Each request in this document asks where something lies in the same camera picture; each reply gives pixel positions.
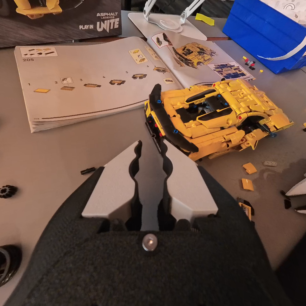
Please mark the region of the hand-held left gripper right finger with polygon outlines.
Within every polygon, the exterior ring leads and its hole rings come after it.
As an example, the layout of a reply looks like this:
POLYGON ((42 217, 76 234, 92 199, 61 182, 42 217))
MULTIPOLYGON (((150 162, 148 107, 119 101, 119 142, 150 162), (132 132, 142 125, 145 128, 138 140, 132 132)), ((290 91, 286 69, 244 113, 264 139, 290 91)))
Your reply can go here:
POLYGON ((163 170, 165 210, 176 220, 193 222, 218 212, 197 164, 167 140, 163 140, 163 170))

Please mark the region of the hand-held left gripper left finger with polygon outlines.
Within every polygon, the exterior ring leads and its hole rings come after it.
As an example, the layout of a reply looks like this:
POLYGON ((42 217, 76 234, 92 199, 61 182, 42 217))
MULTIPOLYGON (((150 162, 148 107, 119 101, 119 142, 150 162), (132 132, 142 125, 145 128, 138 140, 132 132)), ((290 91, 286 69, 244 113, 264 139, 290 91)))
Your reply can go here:
POLYGON ((135 175, 139 171, 142 142, 136 141, 105 164, 82 212, 84 218, 120 219, 126 223, 135 214, 138 197, 135 175))

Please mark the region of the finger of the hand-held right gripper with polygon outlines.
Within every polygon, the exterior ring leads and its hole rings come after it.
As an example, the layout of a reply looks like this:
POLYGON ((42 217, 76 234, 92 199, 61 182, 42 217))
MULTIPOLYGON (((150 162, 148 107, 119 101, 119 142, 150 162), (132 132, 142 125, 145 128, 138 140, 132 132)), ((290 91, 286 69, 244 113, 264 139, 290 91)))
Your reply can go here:
POLYGON ((294 185, 289 191, 281 190, 281 194, 285 197, 294 197, 306 194, 306 178, 294 185))
MULTIPOLYGON (((285 209, 291 209, 293 207, 290 199, 284 199, 284 207, 285 209)), ((293 210, 301 214, 306 214, 306 205, 293 208, 293 210)))

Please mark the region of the small yellow black brick assembly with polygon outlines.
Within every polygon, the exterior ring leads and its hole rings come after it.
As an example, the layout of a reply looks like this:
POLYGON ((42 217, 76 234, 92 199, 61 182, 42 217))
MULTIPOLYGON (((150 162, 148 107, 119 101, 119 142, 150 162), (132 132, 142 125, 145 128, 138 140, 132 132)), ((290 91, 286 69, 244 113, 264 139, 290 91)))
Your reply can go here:
POLYGON ((252 217, 255 215, 255 211, 254 211, 253 206, 250 204, 250 202, 248 202, 247 200, 245 200, 243 198, 240 198, 240 197, 237 198, 237 202, 242 202, 242 203, 247 204, 251 207, 251 222, 252 222, 252 217))

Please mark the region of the grey desk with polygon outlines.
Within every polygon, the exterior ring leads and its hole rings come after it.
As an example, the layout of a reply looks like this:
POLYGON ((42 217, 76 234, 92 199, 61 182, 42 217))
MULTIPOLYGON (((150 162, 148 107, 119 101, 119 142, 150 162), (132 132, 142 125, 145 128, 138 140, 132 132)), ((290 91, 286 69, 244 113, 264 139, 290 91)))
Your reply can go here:
MULTIPOLYGON (((255 209, 255 227, 274 270, 282 264, 305 232, 305 215, 284 208, 280 190, 288 190, 305 174, 305 68, 275 75, 256 63, 254 84, 294 121, 275 138, 262 139, 256 150, 204 158, 204 167, 234 198, 255 209), (264 161, 277 162, 276 167, 264 161), (257 172, 248 174, 243 164, 257 172), (251 179, 254 191, 242 188, 251 179)), ((157 201, 162 196, 162 158, 144 125, 143 109, 118 113, 47 131, 31 133, 13 48, 1 49, 1 186, 18 193, 1 199, 1 245, 18 244, 23 260, 17 274, 1 287, 4 305, 24 273, 48 221, 89 175, 80 171, 105 165, 133 142, 143 142, 140 200, 143 230, 158 228, 157 201)))

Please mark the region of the yellow toy brick car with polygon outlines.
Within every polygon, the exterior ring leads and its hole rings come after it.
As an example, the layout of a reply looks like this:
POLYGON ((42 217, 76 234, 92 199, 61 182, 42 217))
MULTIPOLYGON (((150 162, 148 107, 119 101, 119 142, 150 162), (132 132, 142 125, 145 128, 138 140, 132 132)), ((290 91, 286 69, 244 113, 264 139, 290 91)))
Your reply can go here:
POLYGON ((294 124, 264 91, 240 79, 168 91, 156 84, 144 106, 158 150, 167 140, 193 161, 255 150, 294 124))

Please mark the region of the black wheel hub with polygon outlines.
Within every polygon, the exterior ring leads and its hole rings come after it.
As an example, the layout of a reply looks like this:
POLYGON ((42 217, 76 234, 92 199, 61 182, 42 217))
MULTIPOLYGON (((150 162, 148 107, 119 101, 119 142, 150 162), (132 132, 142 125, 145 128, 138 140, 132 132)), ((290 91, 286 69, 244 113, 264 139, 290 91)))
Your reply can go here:
POLYGON ((11 198, 17 193, 17 191, 18 191, 18 188, 16 186, 12 186, 12 185, 1 186, 0 198, 2 199, 11 198))

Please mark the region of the instruction booklet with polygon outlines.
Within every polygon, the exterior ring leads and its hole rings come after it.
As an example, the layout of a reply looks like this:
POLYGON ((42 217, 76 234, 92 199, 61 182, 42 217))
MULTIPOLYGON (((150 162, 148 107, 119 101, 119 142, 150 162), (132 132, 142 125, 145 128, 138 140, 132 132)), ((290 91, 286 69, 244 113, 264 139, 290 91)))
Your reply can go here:
POLYGON ((171 31, 14 50, 31 133, 142 107, 162 91, 254 76, 216 43, 171 31))

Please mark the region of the black rubber tire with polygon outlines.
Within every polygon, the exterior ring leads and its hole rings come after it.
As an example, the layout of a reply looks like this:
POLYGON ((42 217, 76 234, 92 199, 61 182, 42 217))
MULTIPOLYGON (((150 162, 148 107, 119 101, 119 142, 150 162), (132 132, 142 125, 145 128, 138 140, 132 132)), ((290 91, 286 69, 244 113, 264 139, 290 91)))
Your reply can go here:
POLYGON ((22 261, 22 250, 12 244, 0 246, 0 286, 4 286, 17 273, 22 261))

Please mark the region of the blue plastic bin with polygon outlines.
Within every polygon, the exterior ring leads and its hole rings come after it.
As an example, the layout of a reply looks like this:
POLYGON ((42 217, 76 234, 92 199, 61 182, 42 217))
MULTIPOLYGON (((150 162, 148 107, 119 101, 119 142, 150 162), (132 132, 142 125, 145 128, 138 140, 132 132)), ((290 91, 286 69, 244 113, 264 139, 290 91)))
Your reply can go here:
POLYGON ((269 61, 258 57, 283 56, 299 45, 306 34, 304 26, 262 1, 235 1, 223 33, 275 74, 306 65, 305 47, 285 60, 269 61))

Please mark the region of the yellow paper strip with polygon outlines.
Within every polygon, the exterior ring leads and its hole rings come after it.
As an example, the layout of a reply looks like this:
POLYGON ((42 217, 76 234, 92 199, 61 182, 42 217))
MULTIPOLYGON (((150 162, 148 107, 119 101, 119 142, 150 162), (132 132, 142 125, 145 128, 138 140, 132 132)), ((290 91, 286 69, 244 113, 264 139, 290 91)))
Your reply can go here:
POLYGON ((215 25, 215 20, 208 17, 208 16, 205 16, 201 13, 197 13, 196 14, 196 17, 195 17, 195 20, 197 21, 202 21, 204 22, 205 24, 209 25, 209 26, 214 26, 215 25))

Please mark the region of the dark toy car box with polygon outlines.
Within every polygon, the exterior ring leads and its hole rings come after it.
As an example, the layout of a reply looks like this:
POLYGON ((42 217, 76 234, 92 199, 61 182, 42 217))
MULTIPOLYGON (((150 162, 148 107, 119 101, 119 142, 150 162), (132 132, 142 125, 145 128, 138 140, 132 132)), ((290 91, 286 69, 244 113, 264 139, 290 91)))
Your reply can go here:
POLYGON ((1 48, 120 34, 120 0, 0 1, 1 48))

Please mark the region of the white patterned paper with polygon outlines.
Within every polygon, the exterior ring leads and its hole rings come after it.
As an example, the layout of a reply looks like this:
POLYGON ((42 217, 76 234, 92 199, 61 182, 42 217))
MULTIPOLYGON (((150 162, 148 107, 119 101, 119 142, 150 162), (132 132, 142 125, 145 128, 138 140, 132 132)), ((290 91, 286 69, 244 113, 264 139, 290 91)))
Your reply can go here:
MULTIPOLYGON (((263 3, 270 6, 271 8, 275 9, 282 15, 286 16, 287 18, 291 19, 292 21, 296 22, 299 25, 305 27, 305 18, 306 18, 306 1, 305 0, 262 0, 263 3)), ((263 56, 258 56, 259 58, 266 59, 269 61, 278 61, 278 60, 285 60, 289 57, 298 53, 301 49, 303 49, 306 45, 306 38, 301 41, 299 45, 297 45, 294 49, 289 51, 287 54, 274 57, 274 58, 266 58, 263 56)))

